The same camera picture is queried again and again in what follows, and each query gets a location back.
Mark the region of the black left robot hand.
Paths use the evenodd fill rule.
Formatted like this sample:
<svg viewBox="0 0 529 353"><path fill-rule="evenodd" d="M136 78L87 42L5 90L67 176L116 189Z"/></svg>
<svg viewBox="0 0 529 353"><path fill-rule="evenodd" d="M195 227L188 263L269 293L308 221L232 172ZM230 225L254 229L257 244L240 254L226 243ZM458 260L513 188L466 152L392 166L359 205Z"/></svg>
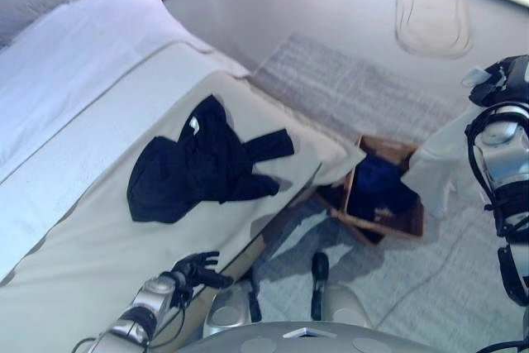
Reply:
<svg viewBox="0 0 529 353"><path fill-rule="evenodd" d="M226 289L233 284L233 278L215 271L219 255L217 250L188 255L176 262L170 272L181 274L186 285L191 287L203 284L214 289Z"/></svg>

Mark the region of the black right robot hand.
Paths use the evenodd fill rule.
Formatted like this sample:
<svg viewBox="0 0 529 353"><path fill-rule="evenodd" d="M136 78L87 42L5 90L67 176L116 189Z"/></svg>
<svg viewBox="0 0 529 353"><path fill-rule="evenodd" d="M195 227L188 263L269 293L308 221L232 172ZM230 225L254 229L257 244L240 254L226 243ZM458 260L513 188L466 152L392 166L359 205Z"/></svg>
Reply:
<svg viewBox="0 0 529 353"><path fill-rule="evenodd" d="M528 104L528 54L504 58L484 70L489 77L476 84L469 100L480 107L506 102Z"/></svg>

